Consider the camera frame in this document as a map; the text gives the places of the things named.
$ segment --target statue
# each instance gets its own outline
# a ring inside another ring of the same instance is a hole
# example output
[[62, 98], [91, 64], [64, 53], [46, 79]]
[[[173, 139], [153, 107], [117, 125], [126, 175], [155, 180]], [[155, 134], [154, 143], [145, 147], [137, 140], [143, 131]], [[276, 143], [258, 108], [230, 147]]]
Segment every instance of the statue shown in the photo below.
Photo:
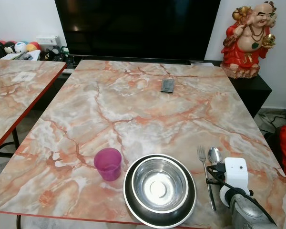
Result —
[[272, 1], [237, 8], [232, 17], [236, 23], [230, 26], [224, 40], [224, 60], [221, 67], [231, 78], [253, 78], [260, 66], [258, 58], [265, 58], [269, 49], [275, 45], [275, 36], [270, 27], [276, 24], [276, 8]]

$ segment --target red table edge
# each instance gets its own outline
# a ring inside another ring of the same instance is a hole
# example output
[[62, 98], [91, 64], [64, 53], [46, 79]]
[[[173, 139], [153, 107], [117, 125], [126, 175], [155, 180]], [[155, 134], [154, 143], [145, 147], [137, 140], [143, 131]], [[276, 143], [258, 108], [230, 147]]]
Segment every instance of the red table edge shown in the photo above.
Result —
[[[3, 214], [10, 214], [10, 215], [20, 215], [20, 216], [32, 216], [32, 217], [41, 217], [41, 218], [51, 218], [51, 219], [69, 219], [69, 220], [78, 220], [78, 221], [89, 221], [89, 222], [100, 222], [100, 223], [119, 223], [119, 224], [131, 224], [131, 225], [145, 225], [143, 223], [136, 223], [136, 222], [117, 222], [117, 221], [110, 221], [110, 220], [98, 220], [98, 219], [79, 219], [79, 218], [69, 218], [69, 217], [62, 217], [62, 216], [44, 216], [44, 215], [34, 215], [34, 214], [26, 214], [26, 213], [16, 213], [16, 212], [6, 212], [0, 211]], [[175, 228], [181, 229], [203, 229], [203, 228], [191, 228], [191, 227], [184, 227], [184, 226], [177, 226]]]
[[20, 115], [16, 122], [7, 130], [7, 132], [0, 139], [0, 145], [5, 141], [5, 139], [11, 134], [13, 129], [20, 123], [20, 121], [28, 114], [32, 107], [37, 103], [37, 101], [43, 96], [43, 94], [48, 90], [48, 88], [54, 83], [54, 81], [60, 76], [62, 71], [66, 68], [67, 64], [61, 68], [61, 70], [56, 74], [55, 77], [48, 83], [48, 85], [40, 92], [40, 94], [34, 99], [34, 101], [28, 106], [28, 108]]

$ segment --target spoon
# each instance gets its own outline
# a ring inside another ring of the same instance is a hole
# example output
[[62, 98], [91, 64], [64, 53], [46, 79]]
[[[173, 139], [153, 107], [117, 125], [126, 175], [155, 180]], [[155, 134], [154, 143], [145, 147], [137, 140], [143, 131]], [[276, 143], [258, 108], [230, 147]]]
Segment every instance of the spoon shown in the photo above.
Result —
[[223, 160], [221, 153], [219, 152], [219, 150], [216, 147], [211, 147], [209, 149], [208, 157], [209, 157], [209, 160], [212, 164], [220, 163]]

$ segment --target fork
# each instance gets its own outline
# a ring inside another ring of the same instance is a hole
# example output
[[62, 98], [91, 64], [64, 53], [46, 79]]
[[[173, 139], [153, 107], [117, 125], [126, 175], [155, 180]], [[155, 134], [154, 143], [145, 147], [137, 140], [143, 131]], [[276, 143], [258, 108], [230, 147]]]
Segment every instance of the fork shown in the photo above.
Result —
[[[198, 146], [197, 147], [197, 154], [199, 157], [199, 160], [202, 161], [202, 163], [204, 164], [204, 172], [205, 172], [205, 177], [206, 179], [209, 178], [208, 173], [206, 171], [206, 167], [205, 167], [205, 152], [204, 152], [204, 146]], [[211, 185], [208, 185], [208, 191], [209, 191], [209, 197], [210, 197], [210, 201], [211, 201], [211, 206], [212, 206], [212, 210], [216, 211], [216, 206], [215, 206], [215, 202], [214, 202], [214, 198], [213, 198], [213, 193], [212, 193], [212, 189], [211, 189]]]

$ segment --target red robe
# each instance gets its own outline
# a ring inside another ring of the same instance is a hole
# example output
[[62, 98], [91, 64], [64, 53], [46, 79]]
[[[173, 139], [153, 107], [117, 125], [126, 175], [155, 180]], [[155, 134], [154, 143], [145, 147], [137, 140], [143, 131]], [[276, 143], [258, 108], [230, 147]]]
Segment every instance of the red robe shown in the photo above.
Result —
[[[230, 36], [233, 36], [234, 33], [234, 29], [237, 27], [237, 23], [235, 23], [234, 25], [230, 26], [227, 31], [226, 31], [226, 35], [227, 38]], [[265, 33], [266, 35], [268, 35], [270, 33], [269, 27], [265, 27]], [[251, 61], [249, 59], [248, 54], [249, 53], [245, 53], [243, 50], [241, 50], [238, 45], [237, 45], [237, 41], [238, 39], [236, 39], [236, 41], [229, 47], [224, 47], [221, 50], [221, 53], [224, 54], [224, 63], [225, 64], [231, 64], [231, 63], [235, 63], [243, 68], [250, 68], [252, 67], [253, 64], [258, 64], [258, 57], [261, 58], [265, 58], [266, 57], [266, 53], [268, 52], [268, 49], [264, 48], [264, 47], [260, 47], [259, 49], [257, 49], [254, 52], [249, 52], [250, 53], [250, 57], [251, 57]]]

